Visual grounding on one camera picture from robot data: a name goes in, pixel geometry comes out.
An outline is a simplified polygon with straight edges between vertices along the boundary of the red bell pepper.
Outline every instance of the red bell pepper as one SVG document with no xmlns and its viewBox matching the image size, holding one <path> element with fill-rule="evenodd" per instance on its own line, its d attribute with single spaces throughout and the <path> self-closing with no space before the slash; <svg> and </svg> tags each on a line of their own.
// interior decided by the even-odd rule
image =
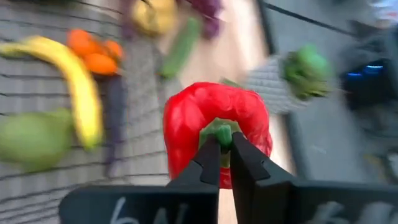
<svg viewBox="0 0 398 224">
<path fill-rule="evenodd" d="M 172 179 L 188 166 L 198 151 L 201 130 L 216 118 L 236 121 L 246 138 L 270 156 L 269 116 L 257 93 L 217 83 L 194 83 L 170 97 L 164 110 L 163 132 Z M 221 168 L 220 188 L 232 188 L 229 168 Z"/>
</svg>

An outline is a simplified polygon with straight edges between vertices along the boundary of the green vegetable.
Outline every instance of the green vegetable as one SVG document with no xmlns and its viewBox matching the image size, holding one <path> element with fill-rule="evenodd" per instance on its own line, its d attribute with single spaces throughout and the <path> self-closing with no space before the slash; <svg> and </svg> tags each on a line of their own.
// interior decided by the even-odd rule
<svg viewBox="0 0 398 224">
<path fill-rule="evenodd" d="M 191 54 L 193 44 L 199 39 L 201 22 L 193 17 L 188 18 L 185 26 L 177 34 L 177 38 L 164 60 L 160 75 L 173 78 L 185 65 Z"/>
<path fill-rule="evenodd" d="M 313 45 L 289 53 L 284 72 L 292 93 L 301 100 L 325 97 L 329 92 L 326 79 L 331 75 L 331 68 Z"/>
<path fill-rule="evenodd" d="M 17 163 L 27 172 L 47 170 L 68 152 L 72 137 L 69 110 L 10 116 L 0 127 L 0 161 Z"/>
</svg>

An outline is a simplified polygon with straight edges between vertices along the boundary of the banana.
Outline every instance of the banana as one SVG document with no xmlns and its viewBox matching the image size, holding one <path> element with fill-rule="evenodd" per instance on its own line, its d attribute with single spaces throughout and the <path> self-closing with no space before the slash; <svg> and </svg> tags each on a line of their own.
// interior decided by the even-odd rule
<svg viewBox="0 0 398 224">
<path fill-rule="evenodd" d="M 103 137 L 102 105 L 98 87 L 83 62 L 67 46 L 41 36 L 0 45 L 3 56 L 18 57 L 21 53 L 45 60 L 61 70 L 71 94 L 77 136 L 86 150 L 93 150 Z"/>
</svg>

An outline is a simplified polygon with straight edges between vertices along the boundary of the cucumber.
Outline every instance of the cucumber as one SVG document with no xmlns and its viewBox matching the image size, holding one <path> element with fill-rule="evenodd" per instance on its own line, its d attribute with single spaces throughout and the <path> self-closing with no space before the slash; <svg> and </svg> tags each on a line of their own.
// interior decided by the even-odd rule
<svg viewBox="0 0 398 224">
<path fill-rule="evenodd" d="M 193 44 L 201 34 L 201 22 L 189 17 L 185 26 L 177 34 L 170 53 L 166 56 L 160 70 L 160 75 L 165 78 L 173 78 L 183 68 L 191 54 Z"/>
</svg>

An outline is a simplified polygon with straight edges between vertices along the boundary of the black object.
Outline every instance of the black object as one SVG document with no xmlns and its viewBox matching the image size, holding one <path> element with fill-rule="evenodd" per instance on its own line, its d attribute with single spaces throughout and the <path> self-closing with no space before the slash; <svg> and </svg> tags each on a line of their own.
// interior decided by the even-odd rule
<svg viewBox="0 0 398 224">
<path fill-rule="evenodd" d="M 398 188 L 296 179 L 233 134 L 231 177 L 239 224 L 390 223 Z M 93 186 L 60 204 L 62 224 L 217 223 L 220 145 L 210 136 L 166 187 Z"/>
<path fill-rule="evenodd" d="M 380 59 L 341 75 L 348 107 L 369 108 L 397 98 L 388 59 Z"/>
</svg>

